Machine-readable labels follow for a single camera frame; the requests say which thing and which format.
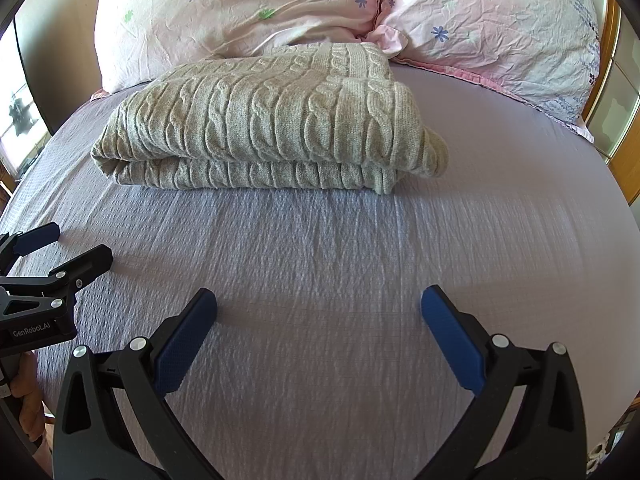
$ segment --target pillowcase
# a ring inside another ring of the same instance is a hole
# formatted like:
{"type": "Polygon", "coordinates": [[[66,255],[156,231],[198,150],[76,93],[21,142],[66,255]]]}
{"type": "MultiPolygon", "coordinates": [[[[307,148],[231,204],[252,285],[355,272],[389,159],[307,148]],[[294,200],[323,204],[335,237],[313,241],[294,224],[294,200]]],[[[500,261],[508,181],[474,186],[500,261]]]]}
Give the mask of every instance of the pillowcase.
{"type": "Polygon", "coordinates": [[[211,54],[245,57],[277,46],[357,41],[378,0],[100,0],[95,49],[108,92],[211,54]]]}
{"type": "Polygon", "coordinates": [[[592,0],[383,0],[367,36],[388,56],[575,123],[598,76],[592,0]]]}

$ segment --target window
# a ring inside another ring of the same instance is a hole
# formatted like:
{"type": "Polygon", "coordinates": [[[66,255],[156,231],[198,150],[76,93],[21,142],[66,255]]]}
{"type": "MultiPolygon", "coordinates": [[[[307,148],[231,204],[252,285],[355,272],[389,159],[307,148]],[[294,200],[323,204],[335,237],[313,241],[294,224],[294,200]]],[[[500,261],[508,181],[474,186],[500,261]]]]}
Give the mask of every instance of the window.
{"type": "Polygon", "coordinates": [[[51,135],[27,85],[13,25],[0,38],[0,72],[0,160],[19,180],[51,135]]]}

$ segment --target logo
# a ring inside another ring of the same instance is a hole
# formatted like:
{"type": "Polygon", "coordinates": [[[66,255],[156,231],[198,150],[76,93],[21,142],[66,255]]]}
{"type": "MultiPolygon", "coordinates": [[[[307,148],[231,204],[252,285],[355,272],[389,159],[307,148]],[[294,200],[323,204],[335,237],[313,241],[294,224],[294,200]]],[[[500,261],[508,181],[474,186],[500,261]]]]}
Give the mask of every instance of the logo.
{"type": "Polygon", "coordinates": [[[24,337],[29,334],[41,332],[43,330],[46,330],[47,328],[51,328],[51,323],[42,323],[40,325],[28,326],[27,328],[23,328],[22,330],[14,330],[14,337],[24,337]]]}

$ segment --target glass panel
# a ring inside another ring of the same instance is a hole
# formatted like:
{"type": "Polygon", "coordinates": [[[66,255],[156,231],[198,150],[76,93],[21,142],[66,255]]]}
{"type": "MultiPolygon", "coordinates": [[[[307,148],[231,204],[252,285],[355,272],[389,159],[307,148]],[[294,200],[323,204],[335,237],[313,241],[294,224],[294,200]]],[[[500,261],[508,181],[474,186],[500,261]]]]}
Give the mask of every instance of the glass panel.
{"type": "Polygon", "coordinates": [[[22,70],[10,25],[0,38],[0,160],[18,179],[51,138],[22,70]]]}
{"type": "Polygon", "coordinates": [[[620,22],[620,36],[614,59],[631,84],[640,92],[640,40],[626,16],[622,16],[620,22]]]}
{"type": "Polygon", "coordinates": [[[600,102],[589,121],[595,145],[607,155],[626,134],[638,104],[638,93],[614,63],[600,102]]]}

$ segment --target mattress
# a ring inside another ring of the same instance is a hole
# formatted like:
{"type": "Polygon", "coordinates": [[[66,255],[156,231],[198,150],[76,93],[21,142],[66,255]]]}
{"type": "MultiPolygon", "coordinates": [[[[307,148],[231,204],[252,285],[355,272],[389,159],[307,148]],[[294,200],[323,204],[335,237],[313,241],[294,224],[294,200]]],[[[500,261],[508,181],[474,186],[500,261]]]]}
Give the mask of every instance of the mattress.
{"type": "Polygon", "coordinates": [[[438,283],[489,333],[563,342],[590,444],[601,439],[640,388],[640,234],[613,177],[585,139],[533,108],[444,75],[394,73],[447,141],[450,166],[390,196],[118,186],[89,149],[134,90],[83,105],[0,220],[0,232],[62,229],[18,262],[19,276],[100,243],[113,250],[111,272],[78,293],[78,337],[38,352],[48,405],[73,346],[122,348],[204,286],[218,322],[167,401],[222,475],[411,479],[472,398],[420,317],[422,291],[438,283]]]}

